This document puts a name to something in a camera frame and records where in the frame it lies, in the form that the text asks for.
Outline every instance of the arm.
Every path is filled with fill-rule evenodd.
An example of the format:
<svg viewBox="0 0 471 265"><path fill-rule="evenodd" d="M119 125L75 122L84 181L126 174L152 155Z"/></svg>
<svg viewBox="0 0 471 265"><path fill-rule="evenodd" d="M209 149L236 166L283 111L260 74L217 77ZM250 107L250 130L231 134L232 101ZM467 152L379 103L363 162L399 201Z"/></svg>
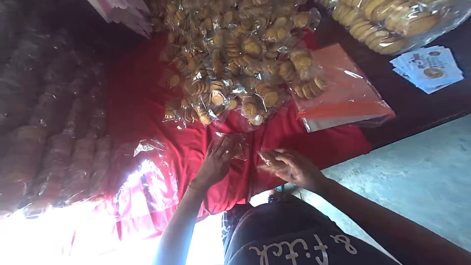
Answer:
<svg viewBox="0 0 471 265"><path fill-rule="evenodd" d="M263 166L285 181L315 192L348 215L404 265L471 264L471 254L425 227L326 178L312 162L292 150L277 150L290 170Z"/></svg>
<svg viewBox="0 0 471 265"><path fill-rule="evenodd" d="M221 139L214 149L213 143L209 144L200 171L190 182L177 211L163 231L154 258L155 265L184 265L186 263L201 202L208 189L227 175L235 152L235 143L226 137Z"/></svg>

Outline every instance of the black shirt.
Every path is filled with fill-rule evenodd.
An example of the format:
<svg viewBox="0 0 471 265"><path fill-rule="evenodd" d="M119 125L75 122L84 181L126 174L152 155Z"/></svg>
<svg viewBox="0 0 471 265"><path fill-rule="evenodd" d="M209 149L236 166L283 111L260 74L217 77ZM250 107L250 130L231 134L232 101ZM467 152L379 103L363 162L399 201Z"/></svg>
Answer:
<svg viewBox="0 0 471 265"><path fill-rule="evenodd" d="M345 234L307 203L262 204L243 215L225 255L228 265L397 265L368 243Z"/></svg>

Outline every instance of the woman's right hand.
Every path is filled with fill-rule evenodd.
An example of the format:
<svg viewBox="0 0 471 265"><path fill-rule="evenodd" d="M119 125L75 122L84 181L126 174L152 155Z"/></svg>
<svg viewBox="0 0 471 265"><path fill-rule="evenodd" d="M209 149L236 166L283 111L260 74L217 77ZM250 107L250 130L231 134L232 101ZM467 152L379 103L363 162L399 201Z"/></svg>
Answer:
<svg viewBox="0 0 471 265"><path fill-rule="evenodd" d="M261 165L259 166L260 169L312 192L319 191L324 180L327 178L309 158L290 149L276 149L275 151L279 153L275 159L284 162L288 166L279 168Z"/></svg>

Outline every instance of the stack of paper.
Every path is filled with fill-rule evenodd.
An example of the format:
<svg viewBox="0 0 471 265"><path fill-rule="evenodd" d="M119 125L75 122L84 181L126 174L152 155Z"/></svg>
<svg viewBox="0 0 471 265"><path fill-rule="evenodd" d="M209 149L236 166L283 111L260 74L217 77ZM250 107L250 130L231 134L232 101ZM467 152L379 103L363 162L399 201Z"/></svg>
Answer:
<svg viewBox="0 0 471 265"><path fill-rule="evenodd" d="M463 79L450 49L442 46L407 52L390 61L394 72L427 94Z"/></svg>

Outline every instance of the woman's left hand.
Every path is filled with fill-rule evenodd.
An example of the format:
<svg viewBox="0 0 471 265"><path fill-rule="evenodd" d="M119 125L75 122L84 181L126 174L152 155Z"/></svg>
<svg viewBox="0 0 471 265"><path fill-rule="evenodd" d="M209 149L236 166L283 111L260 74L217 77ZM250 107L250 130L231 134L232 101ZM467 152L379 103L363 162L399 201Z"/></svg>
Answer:
<svg viewBox="0 0 471 265"><path fill-rule="evenodd" d="M229 172L232 157L237 153L237 143L230 137L223 136L219 143L208 146L203 165L190 187L206 192L212 185L221 181Z"/></svg>

